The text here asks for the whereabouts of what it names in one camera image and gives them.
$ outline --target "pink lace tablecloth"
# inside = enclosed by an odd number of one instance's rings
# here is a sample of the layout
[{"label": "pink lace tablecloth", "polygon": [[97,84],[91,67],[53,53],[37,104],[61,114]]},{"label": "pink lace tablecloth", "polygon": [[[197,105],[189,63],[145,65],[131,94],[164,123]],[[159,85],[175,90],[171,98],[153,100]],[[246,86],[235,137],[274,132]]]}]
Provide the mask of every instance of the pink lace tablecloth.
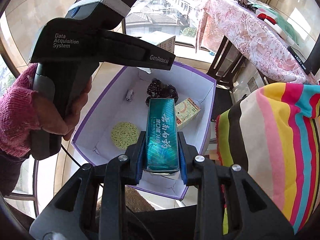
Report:
[{"label": "pink lace tablecloth", "polygon": [[277,82],[316,84],[287,50],[284,40],[254,13],[233,0],[209,0],[196,34],[196,49],[217,51],[223,36],[265,76]]}]

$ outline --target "window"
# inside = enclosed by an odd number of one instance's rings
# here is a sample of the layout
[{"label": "window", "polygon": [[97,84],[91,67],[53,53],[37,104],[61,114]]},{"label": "window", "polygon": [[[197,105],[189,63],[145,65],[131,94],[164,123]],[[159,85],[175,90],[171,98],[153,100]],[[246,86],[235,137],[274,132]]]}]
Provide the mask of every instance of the window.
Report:
[{"label": "window", "polygon": [[14,193],[18,194],[33,194],[33,167],[35,160],[32,156],[29,159],[25,160],[20,169],[20,176],[17,182],[16,187],[14,188]]},{"label": "window", "polygon": [[10,87],[15,80],[16,78],[0,55],[0,97],[2,97],[7,88]]},{"label": "window", "polygon": [[177,42],[193,44],[205,0],[158,0],[158,4],[152,1],[136,1],[125,19],[126,33],[141,37],[161,28],[162,32],[176,35]]},{"label": "window", "polygon": [[5,201],[27,216],[34,219],[36,218],[34,202],[32,200],[16,200],[5,198]]},{"label": "window", "polygon": [[36,194],[37,171],[38,161],[30,156],[21,166],[20,176],[13,192],[4,198],[15,209],[32,218],[36,218],[39,214]]}]

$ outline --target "white band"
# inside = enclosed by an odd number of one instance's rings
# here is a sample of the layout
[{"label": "white band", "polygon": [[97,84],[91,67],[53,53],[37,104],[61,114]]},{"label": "white band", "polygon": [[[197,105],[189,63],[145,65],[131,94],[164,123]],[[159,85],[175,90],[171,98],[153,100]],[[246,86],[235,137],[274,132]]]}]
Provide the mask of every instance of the white band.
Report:
[{"label": "white band", "polygon": [[100,3],[104,4],[105,6],[109,7],[110,9],[116,11],[122,17],[126,17],[131,10],[131,8],[121,0],[81,0],[81,1],[76,2],[73,5],[71,5],[71,7],[69,8],[68,11],[70,11],[78,6],[96,3],[96,2],[100,2]]}]

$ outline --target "metal bolt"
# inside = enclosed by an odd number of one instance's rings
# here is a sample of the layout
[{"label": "metal bolt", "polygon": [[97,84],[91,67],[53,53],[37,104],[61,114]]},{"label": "metal bolt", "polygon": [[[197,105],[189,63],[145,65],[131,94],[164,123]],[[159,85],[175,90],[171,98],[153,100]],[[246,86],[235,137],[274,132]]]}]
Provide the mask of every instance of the metal bolt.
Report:
[{"label": "metal bolt", "polygon": [[53,234],[50,232],[50,233],[47,233],[44,235],[43,237],[43,240],[52,240],[53,239]]},{"label": "metal bolt", "polygon": [[232,169],[233,169],[234,171],[241,171],[241,166],[238,165],[238,164],[233,164],[233,165],[232,165]]},{"label": "metal bolt", "polygon": [[202,155],[197,155],[197,156],[195,157],[195,160],[196,160],[197,162],[201,163],[201,162],[204,162],[204,157],[203,157]]},{"label": "metal bolt", "polygon": [[119,159],[119,161],[121,161],[121,162],[125,162],[125,161],[128,159],[128,157],[127,157],[127,155],[122,154],[122,155],[120,155],[120,156],[118,157],[118,159]]},{"label": "metal bolt", "polygon": [[91,169],[91,164],[90,163],[85,163],[82,165],[82,169],[84,171],[90,170]]}]

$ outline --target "hand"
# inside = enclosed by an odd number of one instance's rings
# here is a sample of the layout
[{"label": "hand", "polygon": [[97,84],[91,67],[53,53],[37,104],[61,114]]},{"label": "hand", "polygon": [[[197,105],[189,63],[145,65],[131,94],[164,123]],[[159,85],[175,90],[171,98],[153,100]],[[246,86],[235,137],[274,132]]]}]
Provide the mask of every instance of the hand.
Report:
[{"label": "hand", "polygon": [[92,77],[80,96],[72,103],[72,113],[64,119],[60,116],[55,105],[47,98],[35,93],[32,98],[33,107],[39,118],[40,126],[49,133],[61,134],[68,141],[80,120],[80,111],[88,102],[88,93],[91,90]]}]

